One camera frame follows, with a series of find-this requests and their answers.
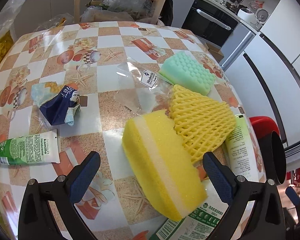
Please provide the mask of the light green lotion bottle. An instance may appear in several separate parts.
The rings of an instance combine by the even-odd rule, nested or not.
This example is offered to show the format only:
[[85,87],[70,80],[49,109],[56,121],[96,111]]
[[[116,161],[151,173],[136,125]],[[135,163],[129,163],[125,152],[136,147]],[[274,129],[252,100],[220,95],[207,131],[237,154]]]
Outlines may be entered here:
[[228,164],[235,175],[249,181],[265,180],[260,148],[244,114],[235,116],[236,127],[225,140]]

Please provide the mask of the white bottle green cap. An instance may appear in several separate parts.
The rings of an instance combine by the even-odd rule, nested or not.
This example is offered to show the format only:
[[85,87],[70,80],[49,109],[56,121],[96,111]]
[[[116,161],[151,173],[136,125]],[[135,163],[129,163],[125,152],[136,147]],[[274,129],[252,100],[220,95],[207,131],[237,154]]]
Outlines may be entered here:
[[149,238],[150,240],[206,239],[221,220],[228,205],[212,197],[182,220],[166,222]]

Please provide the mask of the green hand cream tube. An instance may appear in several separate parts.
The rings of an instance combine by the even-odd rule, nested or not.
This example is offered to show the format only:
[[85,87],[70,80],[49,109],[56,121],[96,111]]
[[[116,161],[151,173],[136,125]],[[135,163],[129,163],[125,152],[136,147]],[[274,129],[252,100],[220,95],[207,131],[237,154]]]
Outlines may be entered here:
[[57,130],[0,142],[0,164],[60,163]]

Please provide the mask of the yellow foam fruit net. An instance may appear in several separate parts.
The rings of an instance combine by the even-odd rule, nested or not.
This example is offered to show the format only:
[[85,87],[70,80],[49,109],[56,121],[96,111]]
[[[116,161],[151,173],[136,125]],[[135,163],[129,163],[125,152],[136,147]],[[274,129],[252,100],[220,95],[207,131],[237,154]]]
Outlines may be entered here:
[[194,164],[206,152],[213,152],[235,129],[236,119],[229,105],[174,85],[169,103],[174,130]]

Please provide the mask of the blue wrapper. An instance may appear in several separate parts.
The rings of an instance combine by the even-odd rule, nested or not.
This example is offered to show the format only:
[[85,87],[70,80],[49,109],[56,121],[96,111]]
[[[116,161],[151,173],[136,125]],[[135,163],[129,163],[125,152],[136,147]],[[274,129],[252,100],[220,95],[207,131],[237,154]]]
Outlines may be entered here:
[[74,126],[75,114],[88,105],[88,97],[70,85],[38,83],[31,88],[31,98],[51,126]]

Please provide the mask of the yellow white sponge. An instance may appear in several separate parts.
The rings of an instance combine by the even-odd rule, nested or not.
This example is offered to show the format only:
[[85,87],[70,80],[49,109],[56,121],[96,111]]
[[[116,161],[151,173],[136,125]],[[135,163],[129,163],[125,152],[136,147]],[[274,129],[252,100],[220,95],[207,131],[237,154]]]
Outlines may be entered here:
[[165,110],[127,120],[122,147],[146,198],[165,217],[180,221],[207,198]]

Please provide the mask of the black trash bin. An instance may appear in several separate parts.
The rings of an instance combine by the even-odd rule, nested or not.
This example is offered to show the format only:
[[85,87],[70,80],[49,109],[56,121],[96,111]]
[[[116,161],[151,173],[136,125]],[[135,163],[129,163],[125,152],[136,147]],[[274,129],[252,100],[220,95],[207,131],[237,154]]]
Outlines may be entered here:
[[258,139],[261,150],[266,178],[275,181],[276,185],[282,185],[286,179],[286,156],[280,136],[272,131]]

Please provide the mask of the white refrigerator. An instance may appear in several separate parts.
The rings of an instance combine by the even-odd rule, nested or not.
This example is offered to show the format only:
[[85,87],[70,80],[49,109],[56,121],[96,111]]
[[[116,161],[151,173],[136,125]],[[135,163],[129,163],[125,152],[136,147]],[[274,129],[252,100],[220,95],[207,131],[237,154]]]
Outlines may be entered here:
[[268,116],[286,156],[300,153],[300,5],[280,0],[267,22],[225,70],[247,116]]

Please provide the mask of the patterned tablecloth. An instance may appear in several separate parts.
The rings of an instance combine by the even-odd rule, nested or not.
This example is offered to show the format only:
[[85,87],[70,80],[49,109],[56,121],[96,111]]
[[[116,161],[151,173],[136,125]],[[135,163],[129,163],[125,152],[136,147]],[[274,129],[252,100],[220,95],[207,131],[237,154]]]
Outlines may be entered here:
[[59,164],[0,165],[0,225],[10,239],[18,237],[18,220],[27,182],[53,181],[80,164],[91,151],[101,167],[78,213],[98,239],[150,239],[171,232],[168,222],[150,206],[121,146],[125,122],[133,113],[116,100],[121,83],[117,68],[127,60],[158,72],[170,56],[183,52],[216,79],[209,97],[243,113],[237,93],[211,51],[186,29],[147,23],[100,22],[66,25],[23,35],[0,63],[0,142],[49,131],[50,125],[31,98],[33,85],[71,85],[87,97],[73,126],[57,127]]

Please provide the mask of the cardboard box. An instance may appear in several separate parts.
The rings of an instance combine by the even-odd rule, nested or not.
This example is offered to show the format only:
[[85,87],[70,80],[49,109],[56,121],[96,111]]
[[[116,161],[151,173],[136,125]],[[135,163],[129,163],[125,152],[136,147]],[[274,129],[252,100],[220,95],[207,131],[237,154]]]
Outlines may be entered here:
[[206,46],[207,50],[210,52],[210,54],[215,58],[215,60],[218,63],[220,63],[222,61],[222,59],[224,58],[224,55],[221,52],[221,50],[218,47],[216,47],[210,43],[205,43],[205,46]]

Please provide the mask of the green wavy sponge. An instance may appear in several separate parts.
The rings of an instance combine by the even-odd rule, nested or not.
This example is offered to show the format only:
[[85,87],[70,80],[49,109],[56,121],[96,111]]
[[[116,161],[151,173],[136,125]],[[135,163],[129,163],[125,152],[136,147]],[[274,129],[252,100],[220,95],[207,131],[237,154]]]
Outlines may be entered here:
[[174,85],[181,85],[203,96],[209,94],[215,83],[215,74],[193,60],[184,52],[169,57],[162,64],[159,74]]

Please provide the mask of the clear plastic wrapper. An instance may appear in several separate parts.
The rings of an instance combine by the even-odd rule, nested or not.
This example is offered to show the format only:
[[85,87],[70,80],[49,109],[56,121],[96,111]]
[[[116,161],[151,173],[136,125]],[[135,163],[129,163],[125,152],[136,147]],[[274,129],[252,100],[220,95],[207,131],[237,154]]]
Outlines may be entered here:
[[117,66],[116,74],[119,90],[115,100],[134,114],[169,109],[173,85],[158,72],[129,58]]

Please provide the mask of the white rice cooker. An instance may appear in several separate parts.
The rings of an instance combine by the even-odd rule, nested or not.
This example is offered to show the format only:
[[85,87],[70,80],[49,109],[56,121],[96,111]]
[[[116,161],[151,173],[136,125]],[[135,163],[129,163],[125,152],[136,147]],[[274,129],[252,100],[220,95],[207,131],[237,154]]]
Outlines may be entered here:
[[247,8],[240,8],[237,12],[237,16],[244,22],[251,23],[255,22],[255,14]]

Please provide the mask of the black built-in oven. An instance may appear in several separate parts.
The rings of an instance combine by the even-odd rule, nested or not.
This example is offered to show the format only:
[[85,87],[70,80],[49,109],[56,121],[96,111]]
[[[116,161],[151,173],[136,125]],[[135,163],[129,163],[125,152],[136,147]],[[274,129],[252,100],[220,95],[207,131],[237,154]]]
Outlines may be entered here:
[[205,0],[194,0],[182,28],[222,47],[237,25],[237,20],[218,7]]

